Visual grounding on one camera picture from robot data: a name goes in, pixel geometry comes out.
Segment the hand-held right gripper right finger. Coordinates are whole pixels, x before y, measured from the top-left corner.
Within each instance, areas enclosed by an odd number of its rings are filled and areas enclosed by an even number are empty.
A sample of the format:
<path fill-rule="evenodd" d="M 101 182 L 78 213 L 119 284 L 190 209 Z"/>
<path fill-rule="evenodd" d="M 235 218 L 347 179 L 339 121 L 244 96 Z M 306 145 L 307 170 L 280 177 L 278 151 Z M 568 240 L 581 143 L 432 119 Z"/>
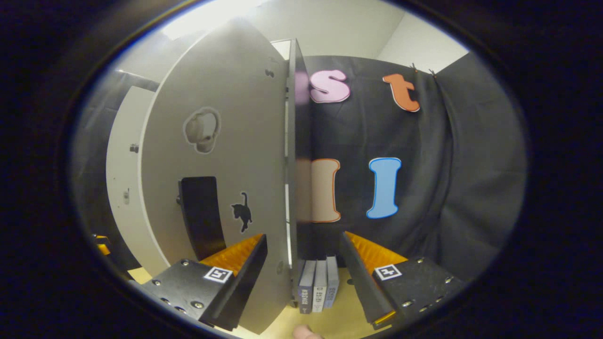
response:
<path fill-rule="evenodd" d="M 410 326 L 466 286 L 433 260 L 406 258 L 351 232 L 340 234 L 339 248 L 365 318 L 375 330 Z"/>

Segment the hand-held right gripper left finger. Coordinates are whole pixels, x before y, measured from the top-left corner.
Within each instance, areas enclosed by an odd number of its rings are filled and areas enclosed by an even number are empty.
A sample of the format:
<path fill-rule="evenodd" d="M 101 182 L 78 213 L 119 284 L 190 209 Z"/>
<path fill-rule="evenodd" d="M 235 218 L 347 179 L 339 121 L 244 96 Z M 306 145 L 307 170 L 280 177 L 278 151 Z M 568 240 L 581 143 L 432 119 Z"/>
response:
<path fill-rule="evenodd" d="M 141 285 L 165 309 L 223 330 L 239 324 L 268 252 L 256 234 L 201 260 L 182 259 Z"/>

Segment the white shoe cabinet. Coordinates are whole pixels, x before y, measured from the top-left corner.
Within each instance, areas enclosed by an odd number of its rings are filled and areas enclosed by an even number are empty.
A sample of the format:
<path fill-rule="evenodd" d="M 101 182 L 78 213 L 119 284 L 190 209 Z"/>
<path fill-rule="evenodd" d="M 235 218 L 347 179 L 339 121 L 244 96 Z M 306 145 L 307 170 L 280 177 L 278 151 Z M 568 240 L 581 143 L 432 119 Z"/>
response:
<path fill-rule="evenodd" d="M 302 264 L 311 259 L 310 76 L 297 39 L 272 41 L 285 60 L 285 206 L 289 241 L 291 307 L 299 307 Z"/>

